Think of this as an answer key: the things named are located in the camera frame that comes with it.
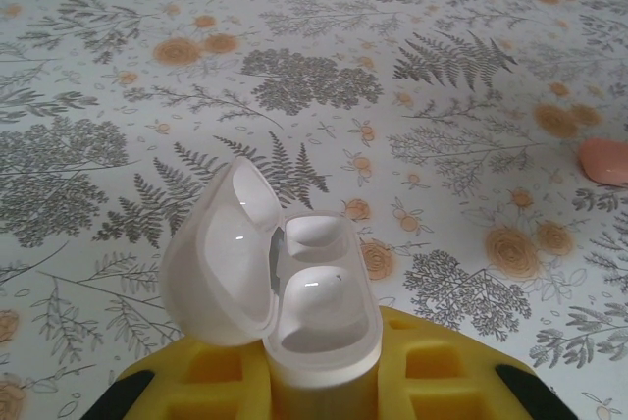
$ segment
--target floral tablecloth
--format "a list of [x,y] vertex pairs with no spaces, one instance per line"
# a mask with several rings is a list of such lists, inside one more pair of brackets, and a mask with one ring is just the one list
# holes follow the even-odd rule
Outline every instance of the floral tablecloth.
[[0,415],[76,419],[181,333],[164,248],[253,160],[388,305],[628,416],[628,0],[1,0]]

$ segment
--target table surface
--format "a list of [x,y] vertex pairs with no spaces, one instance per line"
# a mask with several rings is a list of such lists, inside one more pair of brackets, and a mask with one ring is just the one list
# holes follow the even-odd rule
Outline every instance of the table surface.
[[628,190],[576,157],[628,133],[627,14],[1,0],[2,418],[79,418],[181,335],[159,261],[237,155],[287,215],[354,221],[382,305],[536,366],[581,418],[628,417]]

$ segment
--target tablecloth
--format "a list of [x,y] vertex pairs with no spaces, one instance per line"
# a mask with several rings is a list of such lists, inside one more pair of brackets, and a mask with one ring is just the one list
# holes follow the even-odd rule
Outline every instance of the tablecloth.
[[628,0],[1,0],[0,412],[79,418],[181,336],[157,272],[236,156],[355,223],[382,305],[628,415]]

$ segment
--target yellow stand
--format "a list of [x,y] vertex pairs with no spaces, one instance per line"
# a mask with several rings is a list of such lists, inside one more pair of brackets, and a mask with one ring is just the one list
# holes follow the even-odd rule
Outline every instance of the yellow stand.
[[[369,417],[530,420],[495,371],[507,364],[534,374],[525,364],[450,329],[394,309],[381,310],[382,357],[372,375],[377,399],[368,406],[373,410]],[[135,363],[120,379],[142,370],[155,376],[125,420],[281,419],[273,396],[282,398],[282,388],[274,385],[271,390],[261,341],[218,347],[185,337]],[[351,391],[342,394],[350,403]],[[307,409],[302,418],[307,418]]]

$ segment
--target pink object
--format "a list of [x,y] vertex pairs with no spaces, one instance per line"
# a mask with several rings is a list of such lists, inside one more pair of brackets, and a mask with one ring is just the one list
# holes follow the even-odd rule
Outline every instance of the pink object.
[[594,182],[628,186],[628,143],[590,138],[580,146],[578,156]]

